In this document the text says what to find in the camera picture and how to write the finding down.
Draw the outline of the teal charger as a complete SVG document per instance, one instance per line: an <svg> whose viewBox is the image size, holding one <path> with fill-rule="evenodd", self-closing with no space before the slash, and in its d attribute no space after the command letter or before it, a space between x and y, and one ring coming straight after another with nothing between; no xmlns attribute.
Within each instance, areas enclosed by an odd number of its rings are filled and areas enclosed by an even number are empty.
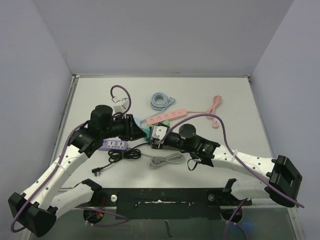
<svg viewBox="0 0 320 240"><path fill-rule="evenodd" d="M143 127L142 131L146 134L146 137L145 137L146 139L151 137L152 129L150 127Z"/></svg>

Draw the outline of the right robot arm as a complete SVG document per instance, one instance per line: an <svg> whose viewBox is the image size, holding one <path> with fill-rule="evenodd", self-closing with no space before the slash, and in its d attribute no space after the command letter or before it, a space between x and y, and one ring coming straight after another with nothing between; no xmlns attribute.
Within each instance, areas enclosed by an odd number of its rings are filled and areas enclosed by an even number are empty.
<svg viewBox="0 0 320 240"><path fill-rule="evenodd" d="M244 182L234 180L231 187L222 192L227 204L233 205L243 199L269 198L287 208L299 206L297 196L303 178L286 156L259 157L232 150L227 144L197 135L196 128L188 123L178 132L172 132L164 125L153 126L150 136L154 149L172 148L188 153L196 164L252 176L252 180Z"/></svg>

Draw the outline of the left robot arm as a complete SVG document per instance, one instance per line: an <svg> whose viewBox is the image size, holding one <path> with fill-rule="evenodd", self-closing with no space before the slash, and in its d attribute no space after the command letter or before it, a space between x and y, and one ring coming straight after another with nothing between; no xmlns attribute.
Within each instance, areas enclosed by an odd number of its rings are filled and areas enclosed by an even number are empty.
<svg viewBox="0 0 320 240"><path fill-rule="evenodd" d="M56 220L78 205L100 203L101 186L90 179L83 180L75 188L58 195L58 191L73 172L98 150L103 141L119 138L135 141L146 137L136 124L132 114L115 117L113 109L98 105L90 119L77 126L68 136L59 157L48 169L22 193L13 193L8 204L13 216L10 229L17 232L15 223L42 237L53 227Z"/></svg>

